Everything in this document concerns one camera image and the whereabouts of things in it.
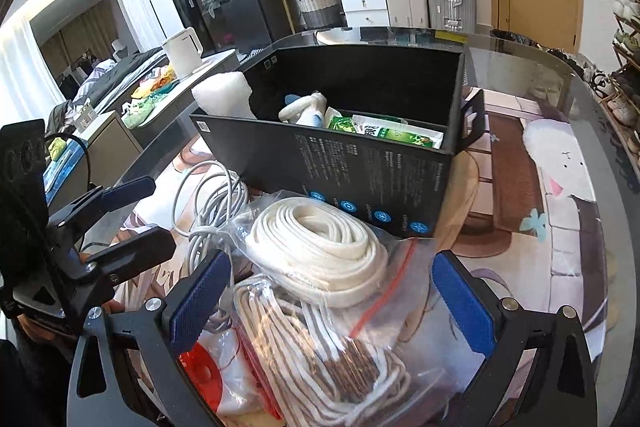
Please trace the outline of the person left hand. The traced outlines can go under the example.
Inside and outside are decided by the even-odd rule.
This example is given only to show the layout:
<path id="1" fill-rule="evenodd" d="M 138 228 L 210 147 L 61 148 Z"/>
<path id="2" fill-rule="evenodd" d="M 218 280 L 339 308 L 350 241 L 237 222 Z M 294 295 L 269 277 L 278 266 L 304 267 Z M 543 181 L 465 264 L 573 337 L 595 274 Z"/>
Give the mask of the person left hand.
<path id="1" fill-rule="evenodd" d="M 118 313 L 125 310 L 125 307 L 116 300 L 111 300 L 108 303 L 104 303 L 102 308 L 107 313 Z M 36 343 L 42 343 L 43 341 L 52 341 L 55 338 L 54 332 L 49 331 L 49 329 L 43 329 L 31 319 L 26 317 L 25 314 L 21 314 L 17 317 L 18 323 L 20 323 L 21 328 L 26 333 L 26 335 L 34 340 Z"/>

